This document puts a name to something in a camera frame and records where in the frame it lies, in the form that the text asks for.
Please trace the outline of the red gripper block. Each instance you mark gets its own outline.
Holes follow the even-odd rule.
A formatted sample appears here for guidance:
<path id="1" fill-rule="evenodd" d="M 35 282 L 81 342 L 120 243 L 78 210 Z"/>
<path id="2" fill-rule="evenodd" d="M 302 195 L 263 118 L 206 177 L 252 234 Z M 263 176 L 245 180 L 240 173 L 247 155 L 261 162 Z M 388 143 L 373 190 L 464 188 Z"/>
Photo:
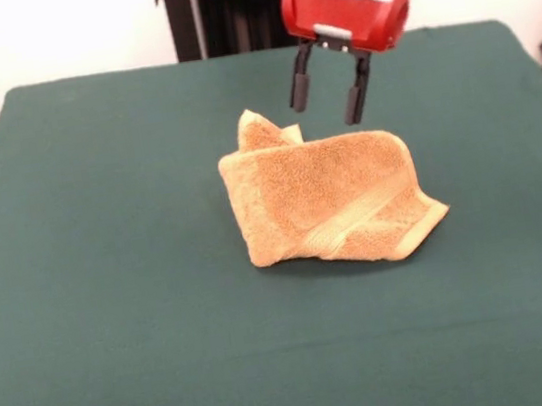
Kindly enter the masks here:
<path id="1" fill-rule="evenodd" d="M 290 107 L 306 110 L 312 41 L 337 42 L 358 51 L 354 82 L 348 91 L 344 123 L 360 124 L 370 79 L 371 53 L 393 49 L 404 33 L 410 0 L 281 0 L 281 17 L 299 41 L 294 60 Z"/>

